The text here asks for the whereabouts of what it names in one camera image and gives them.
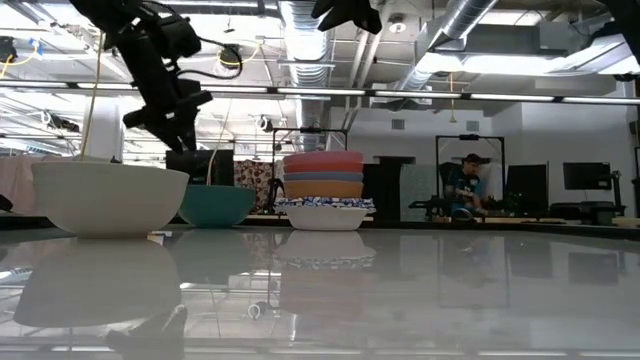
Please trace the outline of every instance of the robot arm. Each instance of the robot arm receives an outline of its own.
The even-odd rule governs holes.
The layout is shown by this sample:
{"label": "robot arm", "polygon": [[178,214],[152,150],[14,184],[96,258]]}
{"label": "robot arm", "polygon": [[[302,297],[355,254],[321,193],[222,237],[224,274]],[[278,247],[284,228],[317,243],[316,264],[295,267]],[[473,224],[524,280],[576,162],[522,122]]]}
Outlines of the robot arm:
{"label": "robot arm", "polygon": [[105,48],[118,49],[145,101],[124,116],[125,125],[145,128],[179,154],[196,150],[198,106],[212,96],[200,82],[178,78],[177,60],[202,49],[189,20],[175,12],[161,18],[142,0],[70,1],[105,32]]}

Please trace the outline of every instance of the man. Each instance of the man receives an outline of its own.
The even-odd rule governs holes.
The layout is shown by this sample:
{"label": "man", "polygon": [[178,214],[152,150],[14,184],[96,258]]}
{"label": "man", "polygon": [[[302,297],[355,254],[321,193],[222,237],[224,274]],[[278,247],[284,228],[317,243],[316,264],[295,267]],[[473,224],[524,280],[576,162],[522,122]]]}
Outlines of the man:
{"label": "man", "polygon": [[476,154],[467,155],[462,160],[462,170],[454,170],[449,176],[449,181],[445,186],[446,195],[453,200],[451,212],[458,209],[466,209],[472,214],[487,215],[487,211],[482,208],[482,187],[478,177],[478,167],[481,163],[480,156]]}

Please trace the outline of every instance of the ceiling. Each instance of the ceiling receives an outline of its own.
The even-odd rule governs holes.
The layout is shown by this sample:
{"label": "ceiling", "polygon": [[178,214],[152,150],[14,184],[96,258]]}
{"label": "ceiling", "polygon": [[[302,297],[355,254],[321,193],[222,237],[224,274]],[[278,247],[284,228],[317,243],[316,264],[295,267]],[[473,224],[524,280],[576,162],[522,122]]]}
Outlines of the ceiling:
{"label": "ceiling", "polygon": [[[403,22],[407,29],[402,33],[392,33],[385,29],[380,46],[376,51],[376,58],[371,71],[366,77],[365,86],[373,83],[391,83],[400,79],[409,69],[414,58],[414,42],[421,28],[421,24],[430,21],[444,13],[446,0],[390,0],[392,13],[402,14]],[[0,3],[0,36],[11,35],[16,38],[18,48],[18,60],[28,58],[33,52],[30,40],[39,39],[42,45],[41,52],[32,61],[8,68],[5,80],[55,80],[65,82],[94,82],[97,67],[97,37],[87,39],[89,33],[96,34],[95,28],[82,17],[66,1],[41,0],[40,4],[53,19],[43,22],[34,22],[33,18],[25,16],[16,10],[15,4],[22,0],[5,0]],[[568,18],[588,18],[595,12],[601,11],[602,6],[595,1],[550,1],[550,0],[502,0],[485,16],[481,23],[518,26],[534,26],[541,16],[547,16],[558,12],[556,21]],[[198,78],[206,84],[245,84],[245,85],[289,85],[289,69],[278,61],[286,59],[286,47],[283,39],[283,29],[280,21],[274,18],[257,18],[247,16],[229,16],[226,14],[212,15],[204,13],[188,13],[191,24],[196,32],[206,38],[223,42],[235,42],[241,45],[241,52],[247,61],[241,77],[233,81],[213,81],[208,78]],[[52,29],[47,25],[54,20],[61,25],[70,25],[66,29]],[[67,30],[74,32],[82,28],[85,38],[78,39]],[[335,67],[331,72],[330,86],[345,86],[349,78],[349,72],[353,63],[356,48],[358,46],[358,31],[352,24],[345,24],[331,32],[331,61]],[[189,59],[180,62],[182,68],[211,71],[216,65],[218,47],[203,44],[202,51]],[[101,63],[101,81],[126,83],[131,81],[129,72],[122,60],[112,53],[105,53]],[[588,77],[575,79],[558,79],[567,83],[575,81],[575,87],[566,87],[573,93],[580,90],[581,94],[600,95],[605,94],[613,81],[610,77],[597,76],[598,84],[595,86],[590,81],[590,86],[585,87],[584,81]],[[431,78],[429,86],[436,90],[449,91],[453,81],[453,89],[456,91],[470,90],[483,92],[502,93],[539,93],[548,88],[536,85],[536,78],[531,76],[506,76],[490,74],[456,73],[452,78]],[[0,99],[0,131],[6,134],[44,135],[65,134],[65,130],[48,127],[47,117],[43,111],[59,115],[69,121],[82,124],[84,111],[90,89],[81,94],[51,94],[10,92],[4,89],[5,98]],[[118,102],[126,103],[127,107],[139,107],[141,99],[135,93],[123,93],[118,96]],[[341,99],[333,100],[334,106],[341,106]],[[270,153],[270,134],[265,134],[255,125],[255,120],[260,116],[266,116],[274,121],[276,126],[296,126],[295,102],[292,100],[258,100],[258,99],[215,99],[202,106],[197,119],[197,132],[201,139],[200,145],[211,147],[215,139],[222,136],[225,139],[235,138],[241,140],[257,139],[263,144],[254,148],[254,152]],[[485,111],[485,115],[491,115],[504,103],[491,102],[460,104],[462,109],[476,109]],[[433,111],[438,112],[438,107],[448,109],[448,102],[434,102]],[[227,126],[221,133],[222,124],[227,119]],[[144,131],[127,130],[127,138],[150,137]],[[43,149],[61,154],[69,150],[77,149],[79,140],[30,140],[31,145],[42,145]],[[16,142],[4,141],[3,147],[13,147],[16,152],[28,151],[24,146],[17,146]],[[166,148],[160,143],[151,141],[127,141],[125,159],[160,159],[159,154]],[[285,148],[284,152],[293,151]]]}

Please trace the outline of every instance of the table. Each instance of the table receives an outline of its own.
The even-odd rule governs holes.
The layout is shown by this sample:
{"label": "table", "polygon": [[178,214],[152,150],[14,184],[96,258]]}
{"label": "table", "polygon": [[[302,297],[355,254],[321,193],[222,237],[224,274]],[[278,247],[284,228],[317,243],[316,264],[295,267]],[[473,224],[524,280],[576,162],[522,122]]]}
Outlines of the table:
{"label": "table", "polygon": [[0,352],[14,357],[640,354],[635,242],[185,226],[124,241],[56,229],[0,239]]}

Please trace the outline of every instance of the stacked bowls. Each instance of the stacked bowls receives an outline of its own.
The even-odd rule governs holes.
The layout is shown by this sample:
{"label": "stacked bowls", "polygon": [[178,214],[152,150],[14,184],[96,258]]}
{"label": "stacked bowls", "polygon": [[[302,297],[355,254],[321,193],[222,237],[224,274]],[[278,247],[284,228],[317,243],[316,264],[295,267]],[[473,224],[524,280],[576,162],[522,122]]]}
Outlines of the stacked bowls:
{"label": "stacked bowls", "polygon": [[362,196],[362,154],[326,151],[284,158],[287,198],[276,208],[299,230],[351,231],[375,211]]}

